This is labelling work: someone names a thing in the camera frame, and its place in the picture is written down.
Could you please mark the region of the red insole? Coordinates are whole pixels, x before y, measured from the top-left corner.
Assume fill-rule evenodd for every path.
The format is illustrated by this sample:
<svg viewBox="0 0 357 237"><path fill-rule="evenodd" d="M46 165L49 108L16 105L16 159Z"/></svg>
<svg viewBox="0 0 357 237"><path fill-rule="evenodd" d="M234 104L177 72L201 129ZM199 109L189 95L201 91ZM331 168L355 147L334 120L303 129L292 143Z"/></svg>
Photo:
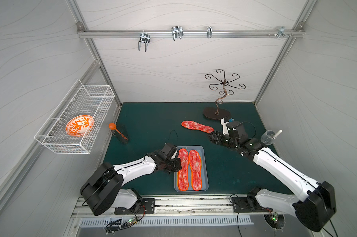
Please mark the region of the red insole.
<svg viewBox="0 0 357 237"><path fill-rule="evenodd" d="M194 191L202 189L202 161L196 150L190 150L189 163L191 168L191 185Z"/></svg>
<svg viewBox="0 0 357 237"><path fill-rule="evenodd" d="M178 171L178 189L187 191L189 188L188 166L189 153L186 149L180 149L178 158L180 159L181 170Z"/></svg>
<svg viewBox="0 0 357 237"><path fill-rule="evenodd" d="M181 126L184 128L190 129L190 130L198 130L198 131L202 131L202 132L205 132L208 134L210 134L214 131L214 129L210 126L206 126L206 125L197 123L195 121L189 121L189 120L183 121L181 123Z"/></svg>

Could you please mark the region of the blue plastic storage tray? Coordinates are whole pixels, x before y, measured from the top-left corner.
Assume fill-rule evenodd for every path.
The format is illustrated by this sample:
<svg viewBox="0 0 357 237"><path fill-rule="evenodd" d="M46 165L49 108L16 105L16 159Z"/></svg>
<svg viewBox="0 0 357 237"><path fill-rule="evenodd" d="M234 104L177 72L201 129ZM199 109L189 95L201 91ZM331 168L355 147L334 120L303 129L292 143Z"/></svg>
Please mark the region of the blue plastic storage tray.
<svg viewBox="0 0 357 237"><path fill-rule="evenodd" d="M186 191L182 191L179 189L179 176L178 176L178 172L174 173L174 190L178 193L188 193L188 194L194 194L194 193L201 193L201 192L205 192L208 190L209 188L209 181L208 181L208 175L207 175L207 168L206 168L206 161L205 161L205 152L204 152L204 148L202 146L196 145L196 146L177 146L177 149L186 149L188 151L188 153L191 150L195 150L197 151L197 153L199 154L199 157L201 159L201 180L202 180L202 188L200 190L194 190L192 187L192 182L191 182L191 178L192 178L192 172L191 172L191 166L190 163L188 163L188 189Z"/></svg>

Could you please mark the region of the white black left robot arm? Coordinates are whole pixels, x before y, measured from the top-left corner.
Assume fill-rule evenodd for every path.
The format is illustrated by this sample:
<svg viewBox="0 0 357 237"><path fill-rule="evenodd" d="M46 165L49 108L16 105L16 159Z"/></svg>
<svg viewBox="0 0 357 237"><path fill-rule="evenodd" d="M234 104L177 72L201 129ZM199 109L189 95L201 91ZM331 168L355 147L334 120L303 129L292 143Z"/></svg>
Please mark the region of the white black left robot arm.
<svg viewBox="0 0 357 237"><path fill-rule="evenodd" d="M143 204L143 198L134 189L122 187L139 177L163 171L168 174L181 170L179 150L171 143L166 143L160 150L147 153L142 158L121 164L101 164L81 187L84 199L83 207L89 207L95 216L105 213L115 204L117 208L128 209L137 214Z"/></svg>

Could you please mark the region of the red insole top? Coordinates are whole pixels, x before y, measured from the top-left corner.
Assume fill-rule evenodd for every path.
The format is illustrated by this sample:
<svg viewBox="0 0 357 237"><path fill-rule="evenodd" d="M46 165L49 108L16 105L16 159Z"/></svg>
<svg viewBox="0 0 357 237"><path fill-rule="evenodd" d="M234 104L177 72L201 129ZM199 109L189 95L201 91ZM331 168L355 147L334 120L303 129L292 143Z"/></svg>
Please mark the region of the red insole top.
<svg viewBox="0 0 357 237"><path fill-rule="evenodd" d="M210 134L214 131L214 129L210 126L206 126L206 125L197 123L195 121L189 121L189 120L183 121L181 123L181 126L184 128L190 129L190 130L198 130L198 131L202 131L202 132L205 132L208 134Z"/></svg>

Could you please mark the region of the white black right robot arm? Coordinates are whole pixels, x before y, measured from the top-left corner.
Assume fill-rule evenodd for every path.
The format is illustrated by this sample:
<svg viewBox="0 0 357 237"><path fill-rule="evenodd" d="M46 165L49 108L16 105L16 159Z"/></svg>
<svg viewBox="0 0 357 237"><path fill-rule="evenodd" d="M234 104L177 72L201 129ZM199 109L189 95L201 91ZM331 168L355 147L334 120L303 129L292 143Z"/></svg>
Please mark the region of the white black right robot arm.
<svg viewBox="0 0 357 237"><path fill-rule="evenodd" d="M320 232L336 213L334 187L301 173L276 155L270 148L274 135L266 139L249 138L242 122L231 118L221 120L223 130L209 133L209 140L248 158L271 173L291 192L291 195L256 187L247 194L252 210L278 210L296 217L313 232Z"/></svg>

